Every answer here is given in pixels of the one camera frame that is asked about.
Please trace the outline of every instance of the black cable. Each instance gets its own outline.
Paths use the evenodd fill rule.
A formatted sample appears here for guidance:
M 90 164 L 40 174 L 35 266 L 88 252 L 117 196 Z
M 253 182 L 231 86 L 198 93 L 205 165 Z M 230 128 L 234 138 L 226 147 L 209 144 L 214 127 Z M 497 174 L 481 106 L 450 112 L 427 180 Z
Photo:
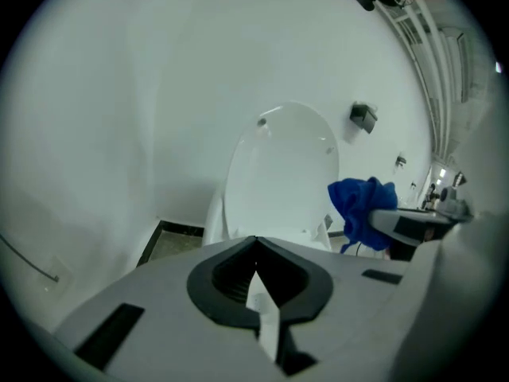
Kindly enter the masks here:
M 48 279 L 51 279 L 53 282 L 58 282 L 58 276 L 51 276 L 51 275 L 48 275 L 48 273 L 46 273 L 45 271 L 42 271 L 41 269 L 39 269 L 39 267 L 37 267 L 36 265 L 34 265 L 32 262 L 30 262 L 26 257 L 24 257 L 20 252 L 18 252 L 16 249 L 14 249 L 14 246 L 11 245 L 6 238 L 3 237 L 3 235 L 0 233 L 0 240 L 3 241 L 4 244 L 7 245 L 7 247 L 13 251 L 21 260 L 23 260 L 25 263 L 27 263 L 29 266 L 31 266 L 31 268 L 35 269 L 36 271 L 38 271 L 39 273 L 41 273 L 43 276 L 46 276 Z

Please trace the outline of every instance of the raised white toilet lid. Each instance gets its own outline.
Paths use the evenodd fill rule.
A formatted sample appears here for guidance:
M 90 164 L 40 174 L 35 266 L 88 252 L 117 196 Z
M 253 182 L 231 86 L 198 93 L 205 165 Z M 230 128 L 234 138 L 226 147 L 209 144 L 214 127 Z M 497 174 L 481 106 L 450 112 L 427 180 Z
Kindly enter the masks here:
M 254 119 L 235 149 L 224 193 L 228 234 L 313 234 L 337 181 L 337 142 L 311 107 L 284 103 Z

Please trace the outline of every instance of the toilet lid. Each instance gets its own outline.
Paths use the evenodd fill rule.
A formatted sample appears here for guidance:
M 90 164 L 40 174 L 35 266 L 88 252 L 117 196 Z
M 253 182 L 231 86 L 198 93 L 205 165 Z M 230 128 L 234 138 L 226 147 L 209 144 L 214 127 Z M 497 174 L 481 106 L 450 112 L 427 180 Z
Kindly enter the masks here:
M 260 115 L 244 131 L 228 171 L 229 236 L 316 232 L 338 169 L 334 134 L 312 108 L 284 103 Z

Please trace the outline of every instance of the floor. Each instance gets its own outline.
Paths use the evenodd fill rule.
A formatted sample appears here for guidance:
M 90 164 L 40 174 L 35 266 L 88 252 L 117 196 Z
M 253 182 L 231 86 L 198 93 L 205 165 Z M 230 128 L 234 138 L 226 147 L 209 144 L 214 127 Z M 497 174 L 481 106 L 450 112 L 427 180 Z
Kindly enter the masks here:
M 337 236 L 330 239 L 331 246 L 335 253 L 339 253 L 341 246 L 348 243 L 345 236 Z M 149 260 L 164 258 L 166 256 L 178 255 L 201 247 L 201 237 L 181 235 L 162 231 L 150 255 Z M 355 244 L 349 247 L 345 255 L 357 255 L 364 258 L 385 259 L 383 251 L 376 252 L 367 246 Z

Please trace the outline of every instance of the blue cloth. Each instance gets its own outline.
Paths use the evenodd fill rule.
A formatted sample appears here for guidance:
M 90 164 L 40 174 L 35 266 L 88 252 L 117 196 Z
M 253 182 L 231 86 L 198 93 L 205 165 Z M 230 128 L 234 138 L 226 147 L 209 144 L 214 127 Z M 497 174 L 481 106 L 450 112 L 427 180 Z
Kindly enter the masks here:
M 357 242 L 362 242 L 376 251 L 390 246 L 390 237 L 373 229 L 367 222 L 367 216 L 372 209 L 398 207 L 394 183 L 382 185 L 375 177 L 367 181 L 346 178 L 329 185 L 328 195 L 343 217 L 344 234 L 350 239 L 350 243 L 341 248 L 341 253 Z

